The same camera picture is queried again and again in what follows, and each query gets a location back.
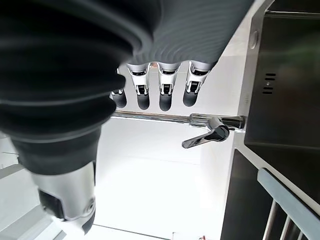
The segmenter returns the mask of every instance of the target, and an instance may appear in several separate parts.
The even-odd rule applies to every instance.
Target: robotic hand
[[[119,65],[129,64],[147,109],[146,63],[158,62],[165,111],[179,67],[168,64],[192,60],[184,101],[191,106],[253,2],[172,1],[0,2],[0,131],[67,233],[83,235],[94,222],[101,125],[116,109],[111,92],[124,94]]]

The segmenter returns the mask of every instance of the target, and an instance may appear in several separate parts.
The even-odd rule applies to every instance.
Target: metal rack bar
[[[270,239],[270,233],[271,233],[272,226],[273,226],[275,218],[276,218],[278,207],[279,207],[279,205],[277,204],[277,202],[275,200],[273,200],[272,205],[271,205],[271,209],[270,209],[270,213],[269,213],[269,217],[268,217],[268,221],[266,222],[266,227],[265,227],[265,231],[264,231],[262,240],[269,240]]]
[[[289,227],[291,223],[293,224],[292,232],[294,232],[294,234],[296,234],[296,230],[299,228],[307,239],[319,239],[320,219],[312,210],[301,202],[300,199],[287,189],[275,176],[268,172],[268,170],[264,168],[259,169],[257,180],[288,215],[282,231],[281,240],[287,239],[284,237],[288,235],[284,233],[288,232],[287,226]]]

